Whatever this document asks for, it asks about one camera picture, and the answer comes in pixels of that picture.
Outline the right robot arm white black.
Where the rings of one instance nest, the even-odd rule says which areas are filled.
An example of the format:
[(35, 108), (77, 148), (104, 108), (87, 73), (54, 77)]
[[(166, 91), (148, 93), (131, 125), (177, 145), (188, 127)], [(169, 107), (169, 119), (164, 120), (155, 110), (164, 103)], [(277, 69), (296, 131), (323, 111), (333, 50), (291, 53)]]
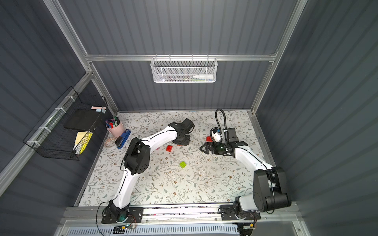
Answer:
[(212, 128), (200, 150), (205, 154), (232, 156), (254, 174), (252, 194), (235, 198), (236, 214), (255, 210), (273, 213), (276, 209), (291, 206), (284, 170), (258, 157), (246, 142), (239, 140), (234, 128), (224, 131)]

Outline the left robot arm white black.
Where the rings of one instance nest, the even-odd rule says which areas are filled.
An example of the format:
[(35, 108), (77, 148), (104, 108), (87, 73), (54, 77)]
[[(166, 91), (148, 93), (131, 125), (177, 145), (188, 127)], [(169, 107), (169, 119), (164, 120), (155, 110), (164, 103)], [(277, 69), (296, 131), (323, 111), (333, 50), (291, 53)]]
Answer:
[(122, 214), (127, 213), (132, 191), (140, 175), (149, 167), (151, 153), (169, 142), (181, 146), (189, 145), (191, 140), (190, 133), (194, 127), (195, 125), (191, 120), (185, 119), (181, 123), (170, 123), (157, 134), (131, 140), (122, 161), (123, 177), (114, 199), (109, 201), (107, 206), (113, 217), (120, 218)]

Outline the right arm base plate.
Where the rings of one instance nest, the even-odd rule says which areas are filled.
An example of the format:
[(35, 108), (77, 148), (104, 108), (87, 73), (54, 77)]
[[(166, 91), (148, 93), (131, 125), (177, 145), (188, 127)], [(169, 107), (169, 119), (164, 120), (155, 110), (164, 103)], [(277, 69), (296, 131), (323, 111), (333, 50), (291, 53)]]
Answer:
[(258, 210), (241, 210), (240, 207), (234, 205), (220, 205), (218, 213), (221, 215), (222, 221), (232, 220), (251, 220), (257, 221), (261, 219), (260, 212)]

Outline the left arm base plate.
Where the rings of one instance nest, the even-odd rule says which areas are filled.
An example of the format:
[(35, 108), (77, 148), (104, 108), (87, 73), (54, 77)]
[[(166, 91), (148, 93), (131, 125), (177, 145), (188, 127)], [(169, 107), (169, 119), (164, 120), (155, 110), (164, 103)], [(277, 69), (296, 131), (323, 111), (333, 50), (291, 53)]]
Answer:
[(101, 216), (102, 224), (131, 224), (140, 223), (142, 221), (144, 208), (142, 207), (131, 207), (126, 210), (112, 210), (107, 206)]

